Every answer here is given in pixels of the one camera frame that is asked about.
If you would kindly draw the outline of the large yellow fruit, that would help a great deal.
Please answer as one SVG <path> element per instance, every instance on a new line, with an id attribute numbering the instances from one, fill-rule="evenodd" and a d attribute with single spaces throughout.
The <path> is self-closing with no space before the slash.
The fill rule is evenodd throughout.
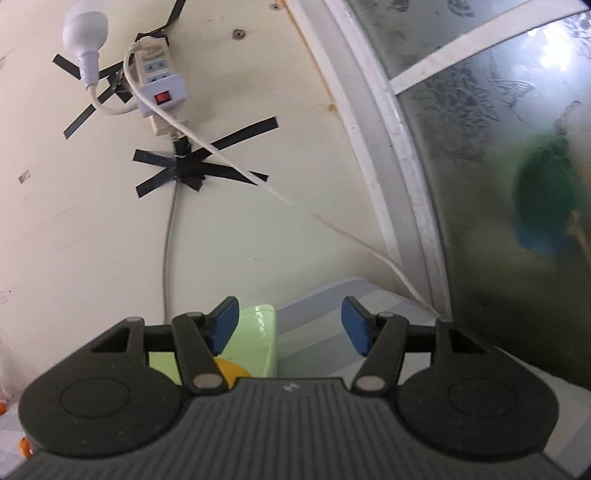
<path id="1" fill-rule="evenodd" d="M 235 362 L 222 358 L 215 358 L 214 361 L 226 384 L 228 384 L 229 389 L 235 387 L 235 383 L 238 382 L 239 379 L 252 377 L 252 374 L 250 374 L 249 371 Z"/>

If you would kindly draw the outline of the light green plastic basket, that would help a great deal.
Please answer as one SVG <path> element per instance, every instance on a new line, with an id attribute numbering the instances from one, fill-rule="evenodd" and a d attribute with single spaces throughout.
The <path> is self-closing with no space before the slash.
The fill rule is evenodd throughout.
<path id="1" fill-rule="evenodd" d="M 173 383 L 183 386 L 176 364 L 171 322 L 147 327 L 144 347 L 147 364 Z M 239 307 L 238 327 L 215 358 L 235 362 L 254 378 L 276 376 L 276 309 L 270 305 L 245 310 Z"/>

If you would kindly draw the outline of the striped blue white cloth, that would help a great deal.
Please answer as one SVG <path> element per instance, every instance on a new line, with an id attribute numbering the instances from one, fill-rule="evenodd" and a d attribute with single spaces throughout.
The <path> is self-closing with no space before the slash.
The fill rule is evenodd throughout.
<path id="1" fill-rule="evenodd" d="M 415 325 L 431 326 L 432 313 L 363 278 L 322 285 L 276 309 L 276 376 L 339 377 L 351 382 L 362 364 L 342 328 L 342 299 L 358 297 L 370 310 L 387 310 Z M 547 455 L 569 473 L 580 476 L 590 465 L 590 393 L 531 366 L 559 402 L 559 419 L 546 447 Z"/>

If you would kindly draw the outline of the black tape cross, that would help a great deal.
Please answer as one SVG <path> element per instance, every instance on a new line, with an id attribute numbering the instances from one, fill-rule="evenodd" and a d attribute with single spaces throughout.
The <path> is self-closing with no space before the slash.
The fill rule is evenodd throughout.
<path id="1" fill-rule="evenodd" d="M 219 150 L 224 150 L 240 142 L 249 140 L 279 127 L 276 117 L 270 117 L 253 123 L 225 137 L 222 137 L 212 145 Z M 192 150 L 190 141 L 182 136 L 172 141 L 174 156 L 167 157 L 153 152 L 136 149 L 133 161 L 152 166 L 162 167 L 162 170 L 135 187 L 137 196 L 142 198 L 152 191 L 169 182 L 184 184 L 194 191 L 199 192 L 207 177 L 228 179 L 236 182 L 253 185 L 242 173 L 239 173 L 228 165 L 218 165 L 207 162 L 211 152 L 205 148 Z"/>

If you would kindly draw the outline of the white power strip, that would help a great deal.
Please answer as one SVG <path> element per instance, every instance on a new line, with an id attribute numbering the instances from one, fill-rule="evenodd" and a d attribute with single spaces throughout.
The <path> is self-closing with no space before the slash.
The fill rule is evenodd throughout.
<path id="1" fill-rule="evenodd" d="M 186 87 L 172 62 L 167 41 L 143 37 L 140 46 L 142 49 L 133 55 L 138 89 L 177 121 L 185 122 Z"/>

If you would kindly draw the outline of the white light bulb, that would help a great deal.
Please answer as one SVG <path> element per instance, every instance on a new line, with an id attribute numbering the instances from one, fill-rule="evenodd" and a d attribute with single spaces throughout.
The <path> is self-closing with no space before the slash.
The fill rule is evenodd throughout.
<path id="1" fill-rule="evenodd" d="M 63 45 L 78 62 L 86 88 L 99 81 L 99 50 L 108 36 L 108 18 L 103 1 L 78 1 L 67 12 L 62 32 Z"/>

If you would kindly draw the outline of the white window frame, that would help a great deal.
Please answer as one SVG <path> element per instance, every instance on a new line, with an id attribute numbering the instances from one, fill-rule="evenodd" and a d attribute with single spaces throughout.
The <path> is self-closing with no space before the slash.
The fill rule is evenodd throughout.
<path id="1" fill-rule="evenodd" d="M 468 30 L 389 79 L 344 1 L 287 1 L 290 20 L 315 59 L 370 192 L 388 254 L 410 284 L 400 292 L 452 312 L 436 216 L 398 97 L 474 55 L 587 10 L 581 1 L 525 1 Z"/>

